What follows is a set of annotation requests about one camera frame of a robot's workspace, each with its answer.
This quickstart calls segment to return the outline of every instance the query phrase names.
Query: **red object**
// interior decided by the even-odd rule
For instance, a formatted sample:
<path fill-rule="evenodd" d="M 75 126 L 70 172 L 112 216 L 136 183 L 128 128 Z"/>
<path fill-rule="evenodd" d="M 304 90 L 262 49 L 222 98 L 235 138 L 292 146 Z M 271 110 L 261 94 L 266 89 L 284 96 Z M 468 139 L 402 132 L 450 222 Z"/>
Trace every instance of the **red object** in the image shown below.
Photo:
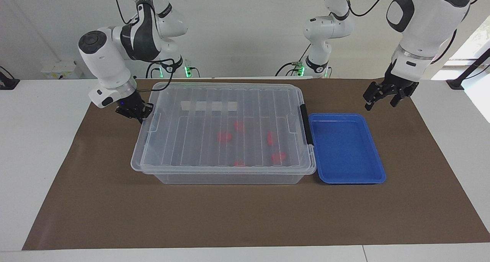
<path fill-rule="evenodd" d="M 235 161 L 235 166 L 245 166 L 243 161 Z"/>
<path fill-rule="evenodd" d="M 286 158 L 287 155 L 284 152 L 276 152 L 272 155 L 273 164 L 281 164 Z"/>
<path fill-rule="evenodd" d="M 271 131 L 267 132 L 267 144 L 270 146 L 274 145 L 273 133 Z"/>
<path fill-rule="evenodd" d="M 243 125 L 243 122 L 236 120 L 235 121 L 235 130 L 240 133 L 245 132 L 245 126 Z"/>
<path fill-rule="evenodd" d="M 231 136 L 230 133 L 226 133 L 226 132 L 217 133 L 217 141 L 219 141 L 221 143 L 229 142 L 229 141 L 231 141 L 232 138 L 233 138 L 233 136 Z"/>

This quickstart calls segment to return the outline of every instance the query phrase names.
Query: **power outlet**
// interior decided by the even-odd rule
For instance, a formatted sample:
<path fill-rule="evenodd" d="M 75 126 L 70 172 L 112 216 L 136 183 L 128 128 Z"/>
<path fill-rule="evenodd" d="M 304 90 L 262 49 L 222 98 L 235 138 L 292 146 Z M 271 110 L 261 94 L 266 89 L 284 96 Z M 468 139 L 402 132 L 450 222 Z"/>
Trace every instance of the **power outlet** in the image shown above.
<path fill-rule="evenodd" d="M 43 63 L 41 70 L 45 79 L 80 79 L 81 69 L 70 61 Z"/>

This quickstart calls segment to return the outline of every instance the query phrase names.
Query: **blue tray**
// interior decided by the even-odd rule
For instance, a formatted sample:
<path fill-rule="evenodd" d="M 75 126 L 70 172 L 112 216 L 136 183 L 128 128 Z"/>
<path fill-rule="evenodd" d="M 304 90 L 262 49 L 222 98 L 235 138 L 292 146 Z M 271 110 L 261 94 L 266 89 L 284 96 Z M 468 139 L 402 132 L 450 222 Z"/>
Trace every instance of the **blue tray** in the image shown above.
<path fill-rule="evenodd" d="M 368 124 L 360 114 L 309 117 L 320 178 L 328 184 L 381 184 L 386 180 Z"/>

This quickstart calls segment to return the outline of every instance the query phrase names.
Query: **table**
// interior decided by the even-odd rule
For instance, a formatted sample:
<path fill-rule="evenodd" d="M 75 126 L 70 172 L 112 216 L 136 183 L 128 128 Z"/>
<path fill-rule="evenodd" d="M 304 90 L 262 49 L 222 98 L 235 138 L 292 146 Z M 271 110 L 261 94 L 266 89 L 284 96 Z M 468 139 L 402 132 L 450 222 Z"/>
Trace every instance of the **table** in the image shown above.
<path fill-rule="evenodd" d="M 131 257 L 173 257 L 174 260 L 297 260 L 307 251 L 312 260 L 389 261 L 399 253 L 415 253 L 414 260 L 487 261 L 490 244 L 333 246 L 229 249 L 66 250 L 17 252 L 21 249 L 44 197 L 63 162 L 80 121 L 90 103 L 87 92 L 93 80 L 22 81 L 15 91 L 0 93 L 0 258 L 5 260 L 80 260 L 97 257 L 130 260 Z M 465 192 L 490 227 L 490 124 L 462 91 L 445 82 L 422 81 L 413 96 L 429 130 L 446 156 Z"/>

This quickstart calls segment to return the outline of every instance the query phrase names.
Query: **clear plastic container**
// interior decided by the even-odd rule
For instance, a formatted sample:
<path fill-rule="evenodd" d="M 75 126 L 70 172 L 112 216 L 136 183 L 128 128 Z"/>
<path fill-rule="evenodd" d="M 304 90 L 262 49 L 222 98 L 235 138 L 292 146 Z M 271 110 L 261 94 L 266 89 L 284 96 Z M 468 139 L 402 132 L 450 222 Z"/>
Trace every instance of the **clear plastic container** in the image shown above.
<path fill-rule="evenodd" d="M 149 102 L 131 166 L 165 184 L 293 185 L 315 171 L 295 86 L 172 83 Z"/>

